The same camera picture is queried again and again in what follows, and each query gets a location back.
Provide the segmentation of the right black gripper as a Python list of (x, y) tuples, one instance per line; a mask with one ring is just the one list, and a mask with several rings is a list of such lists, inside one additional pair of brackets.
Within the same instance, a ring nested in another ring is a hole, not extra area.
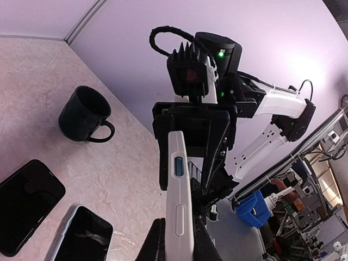
[(159, 184), (168, 185), (168, 134), (181, 131), (187, 152), (205, 152), (202, 195), (217, 197), (227, 183), (236, 186), (225, 170), (227, 151), (233, 148), (237, 132), (237, 106), (231, 104), (190, 104), (157, 102), (153, 109), (153, 131), (158, 141)]

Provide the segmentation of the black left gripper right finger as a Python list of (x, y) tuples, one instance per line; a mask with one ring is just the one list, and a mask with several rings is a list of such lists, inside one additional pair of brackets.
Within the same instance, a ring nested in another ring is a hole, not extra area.
[(193, 261), (222, 260), (200, 217), (193, 217), (194, 252)]

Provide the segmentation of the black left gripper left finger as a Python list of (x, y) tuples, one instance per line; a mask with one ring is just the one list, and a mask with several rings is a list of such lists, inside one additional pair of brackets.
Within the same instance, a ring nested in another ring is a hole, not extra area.
[(153, 221), (136, 261), (165, 260), (165, 225), (165, 218)]

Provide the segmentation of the clear white phone case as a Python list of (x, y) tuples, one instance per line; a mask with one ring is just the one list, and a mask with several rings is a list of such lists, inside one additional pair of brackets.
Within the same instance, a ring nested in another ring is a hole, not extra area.
[[(181, 131), (168, 134), (168, 185), (166, 195), (165, 259), (192, 260), (194, 252), (194, 226), (190, 173), (184, 135)], [(182, 157), (185, 174), (175, 175), (174, 159)]]

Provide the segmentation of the black phone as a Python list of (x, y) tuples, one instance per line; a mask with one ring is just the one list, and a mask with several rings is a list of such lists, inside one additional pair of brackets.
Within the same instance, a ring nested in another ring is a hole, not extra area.
[(184, 171), (184, 160), (182, 157), (176, 157), (174, 159), (174, 164), (175, 164), (175, 175), (177, 177), (182, 177), (185, 174)]

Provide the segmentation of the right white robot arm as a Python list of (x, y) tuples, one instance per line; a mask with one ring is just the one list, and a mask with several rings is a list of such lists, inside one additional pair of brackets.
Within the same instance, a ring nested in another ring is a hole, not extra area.
[[(176, 97), (152, 109), (159, 185), (167, 193), (160, 223), (163, 257), (219, 260), (205, 227), (213, 205), (276, 148), (301, 138), (315, 105), (294, 87), (279, 88), (238, 71), (242, 47), (228, 37), (162, 26), (151, 31), (149, 42), (167, 58)], [(264, 114), (270, 123), (234, 157), (227, 173), (237, 120)]]

